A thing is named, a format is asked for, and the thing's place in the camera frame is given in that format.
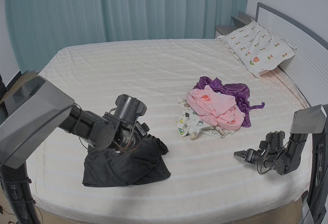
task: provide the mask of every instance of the mattress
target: mattress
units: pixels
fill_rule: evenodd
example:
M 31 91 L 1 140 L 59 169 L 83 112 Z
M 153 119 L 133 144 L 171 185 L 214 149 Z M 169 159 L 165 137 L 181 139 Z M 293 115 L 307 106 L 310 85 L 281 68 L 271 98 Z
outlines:
M 87 150 L 78 137 L 57 128 L 27 160 L 37 205 L 65 218 L 101 224 L 226 223 L 297 200 L 309 187 L 311 136 L 299 168 L 285 176 L 256 167 L 233 153 L 257 149 L 270 131 L 284 130 L 304 107 L 293 82 L 279 69 L 255 78 L 218 39 L 123 41 L 72 46 L 59 51 L 41 76 L 99 115 L 115 107 L 120 94 L 147 105 L 139 118 L 169 152 L 162 156 L 167 180 L 140 186 L 91 188 L 82 185 Z M 200 76 L 250 88 L 250 128 L 218 139 L 182 138 L 177 98 Z

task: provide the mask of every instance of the white headboard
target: white headboard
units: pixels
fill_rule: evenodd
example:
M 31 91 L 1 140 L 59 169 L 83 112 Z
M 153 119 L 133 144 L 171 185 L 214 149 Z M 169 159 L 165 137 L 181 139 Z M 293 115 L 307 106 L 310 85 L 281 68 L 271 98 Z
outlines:
M 255 21 L 297 48 L 295 56 L 279 66 L 309 104 L 328 104 L 328 42 L 301 23 L 262 3 L 257 4 Z

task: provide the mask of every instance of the teal curtain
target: teal curtain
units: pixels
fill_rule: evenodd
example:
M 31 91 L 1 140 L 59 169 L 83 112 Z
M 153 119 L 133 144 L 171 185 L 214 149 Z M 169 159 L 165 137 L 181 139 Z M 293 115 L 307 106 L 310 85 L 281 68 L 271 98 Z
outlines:
M 42 69 L 66 46 L 108 41 L 214 38 L 246 0 L 5 0 L 19 67 Z

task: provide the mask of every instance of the pink shirt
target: pink shirt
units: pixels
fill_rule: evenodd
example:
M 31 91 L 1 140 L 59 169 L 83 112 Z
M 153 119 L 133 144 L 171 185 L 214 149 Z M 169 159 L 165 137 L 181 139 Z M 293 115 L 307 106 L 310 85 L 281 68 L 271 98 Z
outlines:
M 204 90 L 192 89 L 187 102 L 201 120 L 212 126 L 236 130 L 244 121 L 245 114 L 237 107 L 235 97 L 216 93 L 209 85 Z

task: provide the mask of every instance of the purple clothing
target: purple clothing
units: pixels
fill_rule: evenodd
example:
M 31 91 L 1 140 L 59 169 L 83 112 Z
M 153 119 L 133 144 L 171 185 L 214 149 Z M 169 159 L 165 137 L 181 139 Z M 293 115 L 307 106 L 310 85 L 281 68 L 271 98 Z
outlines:
M 249 118 L 249 111 L 251 109 L 258 109 L 264 107 L 264 102 L 258 106 L 249 106 L 249 101 L 247 100 L 250 96 L 250 91 L 245 84 L 226 84 L 223 85 L 221 80 L 215 78 L 213 81 L 207 76 L 202 76 L 199 82 L 194 86 L 193 89 L 204 90 L 206 85 L 210 85 L 214 92 L 220 92 L 225 95 L 233 95 L 236 99 L 237 107 L 245 114 L 242 127 L 249 128 L 251 126 L 251 120 Z

